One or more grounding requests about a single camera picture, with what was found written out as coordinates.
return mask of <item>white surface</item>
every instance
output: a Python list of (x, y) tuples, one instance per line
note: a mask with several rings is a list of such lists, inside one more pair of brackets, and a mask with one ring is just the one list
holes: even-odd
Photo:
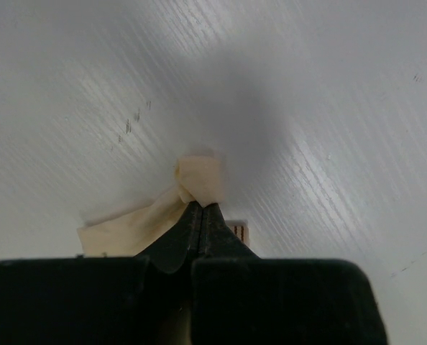
[(356, 262), (427, 344), (427, 0), (0, 0), (0, 258), (79, 253), (209, 148), (258, 254)]

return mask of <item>white table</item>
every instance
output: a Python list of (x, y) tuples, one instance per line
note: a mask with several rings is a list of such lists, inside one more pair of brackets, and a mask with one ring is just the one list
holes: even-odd
[(256, 253), (356, 262), (427, 344), (427, 0), (0, 0), (0, 259), (212, 149)]

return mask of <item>cloth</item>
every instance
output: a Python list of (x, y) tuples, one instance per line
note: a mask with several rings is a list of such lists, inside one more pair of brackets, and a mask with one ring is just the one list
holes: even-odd
[(152, 205), (78, 229), (84, 254), (88, 257), (134, 256), (174, 226), (187, 203), (196, 200), (206, 207), (224, 199), (221, 164), (215, 158), (181, 157), (175, 169), (175, 180), (177, 185)]

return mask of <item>folded fabric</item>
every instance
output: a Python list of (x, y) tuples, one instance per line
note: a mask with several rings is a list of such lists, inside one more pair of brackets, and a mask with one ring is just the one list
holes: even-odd
[(188, 156), (178, 160), (177, 185), (152, 205), (119, 218), (78, 229), (86, 256), (134, 256), (177, 223), (187, 203), (202, 207), (224, 199), (221, 165), (212, 157)]

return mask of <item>beige cloth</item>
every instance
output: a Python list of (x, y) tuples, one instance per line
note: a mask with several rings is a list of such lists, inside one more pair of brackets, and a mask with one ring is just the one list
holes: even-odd
[(212, 157), (188, 156), (178, 160), (177, 185), (151, 206), (95, 226), (78, 229), (86, 256), (134, 256), (177, 223), (191, 201), (206, 207), (223, 201), (220, 162)]

